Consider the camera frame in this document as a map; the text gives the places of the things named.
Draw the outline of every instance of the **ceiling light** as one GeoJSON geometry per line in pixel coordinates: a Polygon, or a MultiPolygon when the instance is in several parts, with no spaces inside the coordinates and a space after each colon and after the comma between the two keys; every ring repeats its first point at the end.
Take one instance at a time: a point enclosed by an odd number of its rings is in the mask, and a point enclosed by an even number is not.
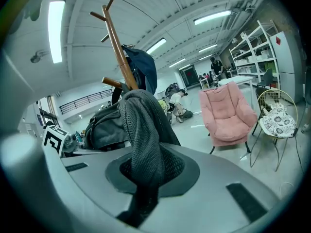
{"type": "Polygon", "coordinates": [[[197,18],[197,19],[193,20],[193,22],[194,22],[194,25],[198,25],[198,24],[200,24],[202,22],[213,20],[213,19],[219,18],[219,17],[225,17],[225,16],[228,16],[230,14],[231,14],[231,10],[225,10],[225,11],[222,11],[222,12],[219,12],[219,13],[215,13],[215,14],[212,14],[212,15],[209,15],[209,16],[204,16],[204,17],[201,17],[201,18],[197,18]]]}
{"type": "Polygon", "coordinates": [[[62,62],[60,33],[64,6],[64,1],[50,2],[49,6],[48,31],[50,50],[54,64],[62,62]]]}
{"type": "Polygon", "coordinates": [[[205,56],[205,57],[203,57],[203,58],[201,58],[201,59],[199,59],[199,60],[203,60],[203,59],[208,58],[208,57],[211,57],[211,56],[212,56],[212,54],[210,54],[210,55],[208,55],[208,56],[205,56]]]}
{"type": "Polygon", "coordinates": [[[213,45],[213,46],[210,46],[210,47],[208,47],[208,48],[202,49],[202,50],[200,50],[199,52],[203,52],[203,51],[205,51],[205,50],[207,50],[207,49],[214,48],[215,46],[217,46],[217,44],[215,44],[215,45],[213,45]]]}
{"type": "Polygon", "coordinates": [[[176,63],[174,63],[173,65],[170,65],[169,67],[173,67],[173,66],[177,65],[178,63],[183,62],[183,61],[185,61],[185,60],[186,60],[186,59],[182,59],[182,60],[180,60],[180,61],[177,61],[176,63]]]}
{"type": "Polygon", "coordinates": [[[146,50],[147,54],[152,53],[154,50],[162,46],[166,42],[166,39],[162,38],[159,41],[157,41],[155,44],[153,44],[150,48],[146,50]]]}
{"type": "Polygon", "coordinates": [[[186,66],[184,66],[184,67],[182,67],[182,68],[180,68],[180,69],[178,69],[178,70],[185,69],[185,68],[188,67],[188,66],[190,66],[190,64],[189,64],[189,65],[186,65],[186,66]]]}

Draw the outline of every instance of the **wire chair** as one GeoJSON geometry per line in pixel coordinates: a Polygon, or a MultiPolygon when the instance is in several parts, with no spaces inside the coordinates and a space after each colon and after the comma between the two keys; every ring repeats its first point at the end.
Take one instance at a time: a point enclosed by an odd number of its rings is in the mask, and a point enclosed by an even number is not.
{"type": "Polygon", "coordinates": [[[256,145],[261,132],[263,131],[267,136],[269,136],[269,138],[273,140],[273,145],[277,153],[277,171],[284,155],[287,140],[288,138],[292,138],[295,131],[297,131],[297,107],[293,99],[286,92],[277,89],[264,91],[258,97],[258,105],[260,110],[258,124],[260,125],[261,129],[251,149],[249,159],[250,166],[253,167],[261,152],[260,148],[258,155],[252,164],[251,157],[253,148],[256,145]],[[279,151],[276,146],[278,139],[286,139],[281,158],[279,157],[279,151]]]}

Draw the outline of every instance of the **pink cushion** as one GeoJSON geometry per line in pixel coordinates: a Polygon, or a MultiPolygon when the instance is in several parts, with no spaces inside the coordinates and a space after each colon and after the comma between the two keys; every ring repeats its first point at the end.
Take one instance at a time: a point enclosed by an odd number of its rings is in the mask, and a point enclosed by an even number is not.
{"type": "Polygon", "coordinates": [[[225,142],[243,138],[250,131],[250,127],[237,115],[227,119],[216,119],[215,137],[225,142]]]}
{"type": "Polygon", "coordinates": [[[233,117],[236,112],[232,104],[228,85],[206,92],[215,119],[233,117]]]}

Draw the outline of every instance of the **wooden coat rack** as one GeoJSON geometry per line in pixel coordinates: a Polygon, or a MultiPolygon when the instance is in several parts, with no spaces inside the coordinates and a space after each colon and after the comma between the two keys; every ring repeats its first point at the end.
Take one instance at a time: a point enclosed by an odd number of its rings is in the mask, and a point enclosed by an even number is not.
{"type": "MultiPolygon", "coordinates": [[[[126,84],[129,86],[130,89],[136,90],[136,89],[138,89],[137,83],[135,81],[135,78],[133,76],[131,68],[130,68],[127,60],[126,60],[126,57],[125,57],[123,49],[121,47],[119,38],[117,36],[116,30],[113,26],[113,23],[112,23],[110,14],[109,14],[109,8],[110,8],[112,2],[113,2],[113,0],[110,0],[107,6],[106,5],[102,6],[104,16],[101,16],[101,15],[99,15],[93,11],[90,14],[106,23],[108,34],[101,40],[101,42],[105,42],[108,38],[110,38],[113,51],[114,51],[115,56],[117,58],[119,67],[120,67],[122,75],[126,81],[126,84]]],[[[115,81],[115,80],[110,79],[110,78],[107,78],[107,77],[103,77],[102,82],[107,84],[107,85],[111,85],[114,87],[121,88],[120,82],[115,81]]]]}

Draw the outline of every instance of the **white table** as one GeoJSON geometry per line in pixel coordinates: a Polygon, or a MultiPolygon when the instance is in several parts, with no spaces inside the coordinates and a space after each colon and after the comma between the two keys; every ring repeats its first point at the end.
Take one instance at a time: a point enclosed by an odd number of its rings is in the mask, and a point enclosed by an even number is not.
{"type": "Polygon", "coordinates": [[[253,77],[250,76],[234,76],[230,79],[223,79],[218,81],[218,85],[225,85],[228,84],[231,81],[234,81],[236,84],[242,84],[242,83],[249,83],[249,86],[251,88],[251,106],[252,109],[254,109],[253,106],[253,83],[252,83],[253,77]]]}
{"type": "Polygon", "coordinates": [[[209,84],[208,84],[207,78],[205,78],[205,79],[200,80],[200,84],[201,84],[202,90],[204,90],[204,88],[203,88],[203,81],[206,81],[207,87],[209,88],[209,84]]]}

